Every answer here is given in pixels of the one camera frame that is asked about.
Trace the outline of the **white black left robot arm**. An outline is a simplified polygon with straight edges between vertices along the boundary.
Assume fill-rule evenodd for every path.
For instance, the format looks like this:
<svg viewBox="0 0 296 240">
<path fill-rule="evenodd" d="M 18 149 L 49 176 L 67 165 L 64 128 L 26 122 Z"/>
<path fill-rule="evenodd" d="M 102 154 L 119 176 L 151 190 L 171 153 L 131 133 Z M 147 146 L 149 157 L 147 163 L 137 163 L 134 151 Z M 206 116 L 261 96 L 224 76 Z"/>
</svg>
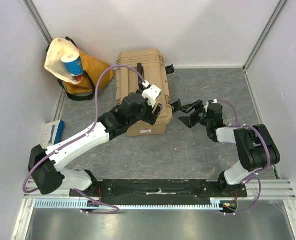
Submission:
<svg viewBox="0 0 296 240">
<path fill-rule="evenodd" d="M 35 146 L 30 154 L 28 176 L 34 180 L 37 190 L 42 195 L 58 189 L 80 190 L 89 197 L 95 195 L 98 184 L 93 174 L 88 170 L 72 171 L 66 166 L 90 149 L 125 134 L 139 121 L 154 125 L 163 108 L 156 103 L 159 96 L 160 93 L 152 89 L 132 93 L 120 105 L 69 139 L 46 149 Z"/>
</svg>

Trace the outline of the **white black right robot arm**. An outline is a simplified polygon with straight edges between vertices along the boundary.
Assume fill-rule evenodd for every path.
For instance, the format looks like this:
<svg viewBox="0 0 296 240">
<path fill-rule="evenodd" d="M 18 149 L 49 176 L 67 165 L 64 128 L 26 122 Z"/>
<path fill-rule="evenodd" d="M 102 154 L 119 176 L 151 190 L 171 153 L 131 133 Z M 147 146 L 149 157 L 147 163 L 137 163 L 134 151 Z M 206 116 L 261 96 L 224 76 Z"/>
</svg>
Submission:
<svg viewBox="0 0 296 240">
<path fill-rule="evenodd" d="M 171 108 L 174 113 L 185 113 L 178 119 L 186 127 L 202 125 L 211 141 L 236 146 L 238 161 L 221 172 L 216 182 L 217 192 L 223 197 L 232 194 L 235 186 L 249 182 L 280 161 L 280 153 L 265 125 L 224 124 L 223 107 L 216 99 L 206 103 L 198 100 L 187 105 L 178 100 L 171 104 Z"/>
</svg>

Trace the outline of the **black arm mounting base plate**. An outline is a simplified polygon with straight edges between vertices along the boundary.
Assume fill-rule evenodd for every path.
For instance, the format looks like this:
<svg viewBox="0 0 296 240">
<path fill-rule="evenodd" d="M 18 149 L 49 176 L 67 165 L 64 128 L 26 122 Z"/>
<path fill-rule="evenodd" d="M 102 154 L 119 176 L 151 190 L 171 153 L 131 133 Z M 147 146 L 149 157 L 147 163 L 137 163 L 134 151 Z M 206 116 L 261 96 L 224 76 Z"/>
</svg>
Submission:
<svg viewBox="0 0 296 240">
<path fill-rule="evenodd" d="M 210 198 L 247 197 L 241 184 L 219 187 L 217 181 L 204 179 L 104 179 L 84 193 L 100 197 L 106 204 L 122 203 L 205 203 Z"/>
</svg>

